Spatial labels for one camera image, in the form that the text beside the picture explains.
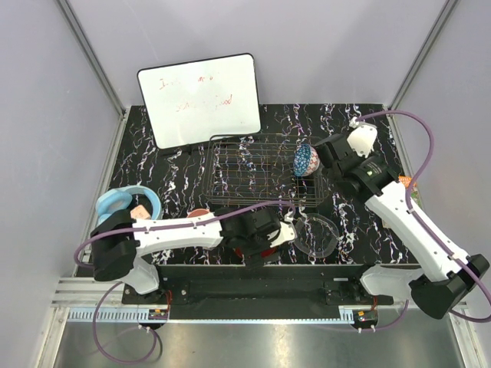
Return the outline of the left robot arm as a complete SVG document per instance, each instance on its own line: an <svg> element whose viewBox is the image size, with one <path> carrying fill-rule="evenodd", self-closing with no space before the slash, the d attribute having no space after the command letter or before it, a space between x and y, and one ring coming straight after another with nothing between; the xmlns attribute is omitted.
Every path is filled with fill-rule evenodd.
<svg viewBox="0 0 491 368"><path fill-rule="evenodd" d="M148 303L166 293L157 267L145 261L152 253L178 248L238 249L250 268L264 265L262 254L297 237L292 216L270 208L219 209L194 218L135 219L127 209L103 215L91 233L95 281L121 281Z"/></svg>

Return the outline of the whiteboard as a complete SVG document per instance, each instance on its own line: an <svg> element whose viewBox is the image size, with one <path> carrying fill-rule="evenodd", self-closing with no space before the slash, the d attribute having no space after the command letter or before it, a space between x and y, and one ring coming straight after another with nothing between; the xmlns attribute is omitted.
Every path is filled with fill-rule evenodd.
<svg viewBox="0 0 491 368"><path fill-rule="evenodd" d="M261 130L249 53L145 68L137 80L161 150Z"/></svg>

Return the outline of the clear glass plate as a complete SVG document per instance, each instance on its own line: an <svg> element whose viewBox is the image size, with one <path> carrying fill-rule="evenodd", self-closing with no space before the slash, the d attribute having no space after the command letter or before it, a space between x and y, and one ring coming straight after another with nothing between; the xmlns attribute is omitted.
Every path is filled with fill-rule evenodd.
<svg viewBox="0 0 491 368"><path fill-rule="evenodd" d="M295 223L294 246L309 257L326 258L337 248L340 233L333 221L318 213L309 213Z"/></svg>

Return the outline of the pink dice cube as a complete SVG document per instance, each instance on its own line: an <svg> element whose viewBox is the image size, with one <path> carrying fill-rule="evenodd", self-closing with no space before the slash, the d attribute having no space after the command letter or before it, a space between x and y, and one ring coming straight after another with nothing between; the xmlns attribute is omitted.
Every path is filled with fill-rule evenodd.
<svg viewBox="0 0 491 368"><path fill-rule="evenodd" d="M151 214L143 205L138 205L130 210L130 217L132 219L151 219Z"/></svg>

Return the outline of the red floral plate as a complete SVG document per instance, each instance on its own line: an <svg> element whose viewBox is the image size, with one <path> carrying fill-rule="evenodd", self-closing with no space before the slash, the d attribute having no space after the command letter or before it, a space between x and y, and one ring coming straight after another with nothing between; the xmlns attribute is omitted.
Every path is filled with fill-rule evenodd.
<svg viewBox="0 0 491 368"><path fill-rule="evenodd" d="M244 257L244 254L242 253L242 251L239 249L239 248L235 248L234 249L234 252L236 253L237 256L239 256L240 258L243 258ZM268 250L264 250L261 252L261 257L262 258L267 258L268 256L270 255L273 255L276 253L276 248L270 248Z"/></svg>

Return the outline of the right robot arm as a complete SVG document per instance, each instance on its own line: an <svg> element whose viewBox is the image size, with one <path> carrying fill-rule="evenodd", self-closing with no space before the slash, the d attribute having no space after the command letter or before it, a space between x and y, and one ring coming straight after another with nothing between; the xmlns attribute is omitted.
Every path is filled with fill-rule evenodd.
<svg viewBox="0 0 491 368"><path fill-rule="evenodd" d="M395 172L366 148L355 150L335 134L314 149L338 190L363 203L403 242L418 269L367 267L348 285L349 297L365 304L374 296L412 300L426 315L441 319L481 282L489 270L481 254L469 255L438 229L406 194Z"/></svg>

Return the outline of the blue patterned bowl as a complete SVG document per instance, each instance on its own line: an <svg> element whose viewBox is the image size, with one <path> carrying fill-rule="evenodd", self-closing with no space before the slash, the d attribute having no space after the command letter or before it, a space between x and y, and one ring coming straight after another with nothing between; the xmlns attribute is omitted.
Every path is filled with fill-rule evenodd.
<svg viewBox="0 0 491 368"><path fill-rule="evenodd" d="M308 144L302 144L295 151L293 170L297 177L306 177L314 173L320 166L317 151Z"/></svg>

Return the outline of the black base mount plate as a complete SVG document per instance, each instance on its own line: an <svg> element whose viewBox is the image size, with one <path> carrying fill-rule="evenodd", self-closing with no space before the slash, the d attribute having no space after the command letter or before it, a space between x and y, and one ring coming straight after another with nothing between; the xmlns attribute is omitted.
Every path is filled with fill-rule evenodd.
<svg viewBox="0 0 491 368"><path fill-rule="evenodd" d="M160 288L139 295L123 291L123 304L162 306L174 321L338 319L341 306L389 306L388 296L362 288L361 265L245 266L167 265L157 270Z"/></svg>

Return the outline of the pink tumbler cup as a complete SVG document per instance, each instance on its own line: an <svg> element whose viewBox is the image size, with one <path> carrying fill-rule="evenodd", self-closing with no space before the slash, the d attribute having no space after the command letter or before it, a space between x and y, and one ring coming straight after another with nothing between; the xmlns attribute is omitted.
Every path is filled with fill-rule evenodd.
<svg viewBox="0 0 491 368"><path fill-rule="evenodd" d="M197 217L207 215L207 214L209 214L208 209L194 209L188 213L187 217L188 218L197 218Z"/></svg>

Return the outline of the light blue headphones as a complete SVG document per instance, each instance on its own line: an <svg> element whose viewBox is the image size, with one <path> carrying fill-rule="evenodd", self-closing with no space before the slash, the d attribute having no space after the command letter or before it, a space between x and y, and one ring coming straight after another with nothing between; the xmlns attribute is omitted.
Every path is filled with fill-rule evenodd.
<svg viewBox="0 0 491 368"><path fill-rule="evenodd" d="M97 225L107 220L114 212L128 209L135 195L145 196L150 201L152 207L150 218L152 220L161 218L162 204L158 195L146 186L134 185L111 189L97 199L95 205Z"/></svg>

